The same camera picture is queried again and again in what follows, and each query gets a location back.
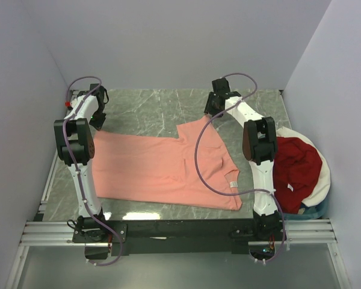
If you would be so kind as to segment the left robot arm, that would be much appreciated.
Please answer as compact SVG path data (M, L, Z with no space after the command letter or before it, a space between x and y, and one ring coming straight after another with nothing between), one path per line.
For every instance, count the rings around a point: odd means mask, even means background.
M95 243L108 237L100 200L97 197L92 174L95 154L90 127L99 130L104 121L103 109L109 101L101 84L91 84L88 91L81 91L72 101L66 102L67 116L54 122L58 157L68 166L78 198L79 217L68 220L74 230L73 242Z

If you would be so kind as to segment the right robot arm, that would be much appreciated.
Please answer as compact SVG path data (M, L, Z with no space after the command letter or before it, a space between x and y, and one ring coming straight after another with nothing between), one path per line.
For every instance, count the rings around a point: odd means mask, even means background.
M279 207L274 198L273 169L277 152L275 121L252 109L239 92L232 91L225 77L212 81L204 113L212 117L230 114L243 128L242 152L253 176L255 200L252 233L266 240L280 229Z

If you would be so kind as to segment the salmon pink t shirt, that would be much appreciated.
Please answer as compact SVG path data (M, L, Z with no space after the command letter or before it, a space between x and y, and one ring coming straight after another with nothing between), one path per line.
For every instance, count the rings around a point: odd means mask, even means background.
M177 138L97 132L97 196L238 211L239 170L208 120L178 125Z

